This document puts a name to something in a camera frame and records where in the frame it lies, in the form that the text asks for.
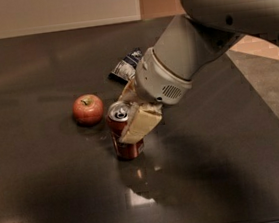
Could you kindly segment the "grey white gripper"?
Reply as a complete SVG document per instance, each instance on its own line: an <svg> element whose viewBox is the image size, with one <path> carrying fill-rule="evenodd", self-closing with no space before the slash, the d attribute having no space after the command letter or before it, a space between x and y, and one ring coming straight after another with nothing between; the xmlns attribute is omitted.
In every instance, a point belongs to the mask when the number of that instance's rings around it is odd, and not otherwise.
<svg viewBox="0 0 279 223"><path fill-rule="evenodd" d="M178 78L160 63L153 48L148 48L139 61L134 77L119 96L119 101L135 102L119 138L122 144L140 142L162 120L160 103L175 105L192 88L191 81ZM142 99L148 103L139 104Z"/></svg>

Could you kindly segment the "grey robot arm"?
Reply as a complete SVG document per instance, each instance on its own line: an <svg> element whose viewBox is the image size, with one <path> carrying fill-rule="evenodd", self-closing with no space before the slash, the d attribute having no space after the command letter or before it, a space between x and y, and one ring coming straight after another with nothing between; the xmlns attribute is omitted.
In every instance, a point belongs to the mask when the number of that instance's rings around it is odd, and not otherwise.
<svg viewBox="0 0 279 223"><path fill-rule="evenodd" d="M279 47L279 0L180 0L184 14L172 19L136 67L120 100L130 106L120 142L133 144L162 120L205 64L222 56L244 35Z"/></svg>

